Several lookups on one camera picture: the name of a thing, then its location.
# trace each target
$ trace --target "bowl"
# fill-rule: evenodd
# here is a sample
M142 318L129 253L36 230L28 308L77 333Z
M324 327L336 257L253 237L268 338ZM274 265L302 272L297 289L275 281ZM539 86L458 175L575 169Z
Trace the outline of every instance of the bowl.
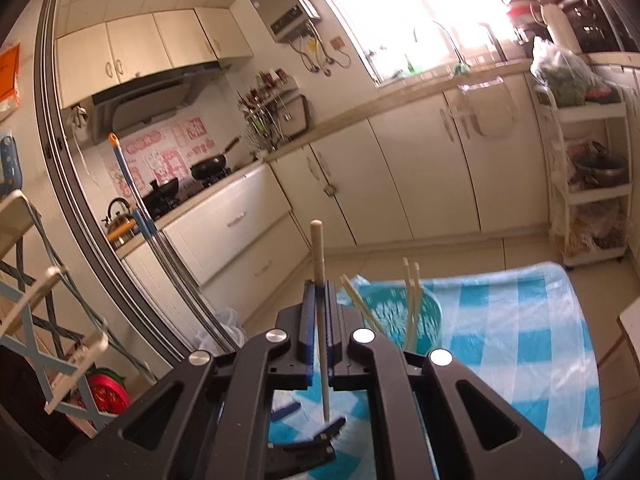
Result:
M367 308L373 313L386 336L399 348L406 336L406 289L404 285L380 287L362 285L358 288ZM422 287L422 304L418 313L416 353L425 355L441 345L442 308L438 298Z

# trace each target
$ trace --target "tablecloth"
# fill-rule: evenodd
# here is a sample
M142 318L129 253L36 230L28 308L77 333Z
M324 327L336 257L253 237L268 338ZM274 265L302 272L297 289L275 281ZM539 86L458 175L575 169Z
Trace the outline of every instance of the tablecloth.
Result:
M361 283L354 280L356 288ZM580 465L585 479L592 480L600 440L598 375L589 331L564 269L547 262L422 283L442 307L442 347L543 431ZM298 400L302 408L271 423L272 442L305 440L324 427L317 355L312 386L307 391L277 392L274 403L288 399ZM332 420L340 415L347 420L334 440L336 460L295 478L375 478L366 394L332 390L330 402Z

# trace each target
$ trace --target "kettle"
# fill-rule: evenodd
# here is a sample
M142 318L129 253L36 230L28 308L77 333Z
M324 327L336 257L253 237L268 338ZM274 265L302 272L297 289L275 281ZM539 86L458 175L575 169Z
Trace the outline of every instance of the kettle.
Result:
M116 215L112 218L111 208L117 203L124 207L124 211L116 211ZM118 196L109 202L107 216L102 221L107 229L107 240L114 250L122 247L135 236L136 220L130 211L129 202L122 197Z

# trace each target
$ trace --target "orange bag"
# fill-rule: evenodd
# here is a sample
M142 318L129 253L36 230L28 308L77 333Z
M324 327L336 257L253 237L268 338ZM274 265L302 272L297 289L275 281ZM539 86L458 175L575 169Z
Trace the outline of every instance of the orange bag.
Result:
M0 55L0 122L4 121L20 104L18 96L18 64L20 44Z

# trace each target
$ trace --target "drawer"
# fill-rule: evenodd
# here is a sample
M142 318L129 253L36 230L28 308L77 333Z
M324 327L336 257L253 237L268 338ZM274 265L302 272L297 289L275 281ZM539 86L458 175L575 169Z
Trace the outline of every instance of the drawer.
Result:
M202 288L209 303L229 306L245 322L308 254L290 215Z
M178 337L198 344L196 334L201 324L175 290L148 244L142 244L125 258L135 281L144 289L149 304Z
M198 204L164 232L203 285L290 209L271 168L264 165Z

